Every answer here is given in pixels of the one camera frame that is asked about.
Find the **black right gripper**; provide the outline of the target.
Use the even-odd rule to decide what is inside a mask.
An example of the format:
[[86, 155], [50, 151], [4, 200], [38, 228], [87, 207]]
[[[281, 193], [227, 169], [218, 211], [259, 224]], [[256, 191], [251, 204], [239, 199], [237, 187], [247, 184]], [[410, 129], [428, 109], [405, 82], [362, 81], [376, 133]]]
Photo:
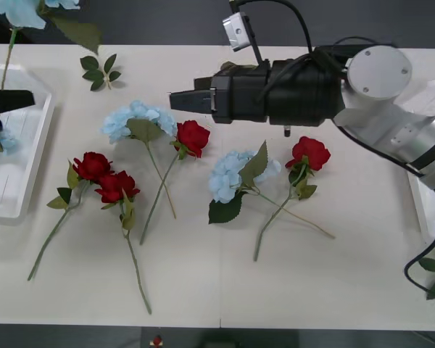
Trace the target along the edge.
[[194, 89], [169, 95], [173, 110], [211, 113], [216, 123], [230, 124], [234, 120], [263, 123], [267, 120], [265, 102], [260, 93], [268, 82], [270, 63], [256, 67], [234, 65], [212, 77], [194, 79]]

